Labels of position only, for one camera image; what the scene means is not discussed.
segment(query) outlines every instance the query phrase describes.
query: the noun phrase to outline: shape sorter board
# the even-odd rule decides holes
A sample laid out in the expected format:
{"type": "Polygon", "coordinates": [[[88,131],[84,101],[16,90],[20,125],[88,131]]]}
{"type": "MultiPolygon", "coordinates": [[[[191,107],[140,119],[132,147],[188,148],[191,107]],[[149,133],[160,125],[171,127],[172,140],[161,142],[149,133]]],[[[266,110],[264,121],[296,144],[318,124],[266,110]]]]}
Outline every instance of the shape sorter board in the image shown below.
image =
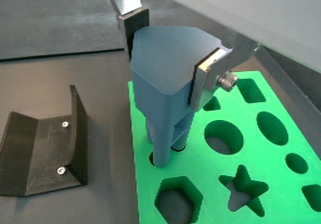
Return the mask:
{"type": "Polygon", "coordinates": [[[216,90],[192,120],[187,147],[169,151],[169,164],[151,165],[145,119],[129,115],[139,221],[173,223],[156,201],[179,189],[192,203],[191,223],[321,223],[321,162],[258,71],[236,73],[231,92],[216,90]],[[232,196],[247,200],[231,207],[232,196]]]}

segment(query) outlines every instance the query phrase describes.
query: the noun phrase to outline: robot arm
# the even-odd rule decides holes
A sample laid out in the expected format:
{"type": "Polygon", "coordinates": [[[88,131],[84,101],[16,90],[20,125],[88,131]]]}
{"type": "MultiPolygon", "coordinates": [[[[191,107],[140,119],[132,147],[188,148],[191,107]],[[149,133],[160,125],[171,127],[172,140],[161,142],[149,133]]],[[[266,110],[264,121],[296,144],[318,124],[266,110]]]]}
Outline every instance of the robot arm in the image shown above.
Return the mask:
{"type": "Polygon", "coordinates": [[[181,151],[193,113],[220,86],[230,91],[238,78],[230,69],[256,50],[256,43],[235,36],[231,48],[193,27],[149,27],[139,0],[110,0],[129,58],[135,106],[145,115],[151,163],[168,164],[169,151],[181,151]]]}

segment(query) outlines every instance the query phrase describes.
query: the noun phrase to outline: oval hole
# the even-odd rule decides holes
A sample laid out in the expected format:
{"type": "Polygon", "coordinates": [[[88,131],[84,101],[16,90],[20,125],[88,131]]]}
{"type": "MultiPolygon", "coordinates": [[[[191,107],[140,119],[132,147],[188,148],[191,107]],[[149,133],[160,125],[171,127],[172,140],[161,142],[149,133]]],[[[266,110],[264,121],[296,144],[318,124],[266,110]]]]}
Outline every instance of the oval hole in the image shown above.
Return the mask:
{"type": "Polygon", "coordinates": [[[308,169],[306,160],[295,153],[290,153],[286,155],[286,165],[298,174],[306,173],[308,169]]]}
{"type": "Polygon", "coordinates": [[[243,147],[243,135],[236,126],[226,121],[207,124],[204,139],[209,148],[224,155],[238,153],[243,147]]]}
{"type": "Polygon", "coordinates": [[[256,114],[256,125],[266,139],[276,144],[284,145],[288,141],[288,134],[284,125],[268,112],[256,114]]]}

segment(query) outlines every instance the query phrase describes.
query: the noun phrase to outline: black angle bracket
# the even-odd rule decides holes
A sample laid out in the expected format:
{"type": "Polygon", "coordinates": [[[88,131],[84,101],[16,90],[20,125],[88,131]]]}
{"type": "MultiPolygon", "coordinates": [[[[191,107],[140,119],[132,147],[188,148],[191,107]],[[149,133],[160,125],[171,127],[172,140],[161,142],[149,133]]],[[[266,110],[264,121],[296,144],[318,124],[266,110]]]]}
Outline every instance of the black angle bracket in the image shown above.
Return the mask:
{"type": "Polygon", "coordinates": [[[74,86],[70,115],[9,114],[0,145],[0,195],[25,197],[88,182],[86,113],[74,86]]]}

